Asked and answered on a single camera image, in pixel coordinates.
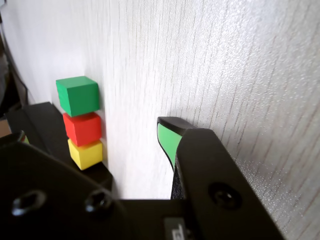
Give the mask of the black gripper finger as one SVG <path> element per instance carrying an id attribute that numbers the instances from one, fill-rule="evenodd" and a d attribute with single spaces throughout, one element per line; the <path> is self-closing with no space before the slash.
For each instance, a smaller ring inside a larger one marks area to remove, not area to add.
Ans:
<path id="1" fill-rule="evenodd" d="M 173 170 L 171 198 L 186 201 L 196 239 L 283 238 L 213 130 L 160 116 L 157 139 Z"/>
<path id="2" fill-rule="evenodd" d="M 0 139 L 3 240 L 130 240 L 109 191 L 17 134 Z"/>

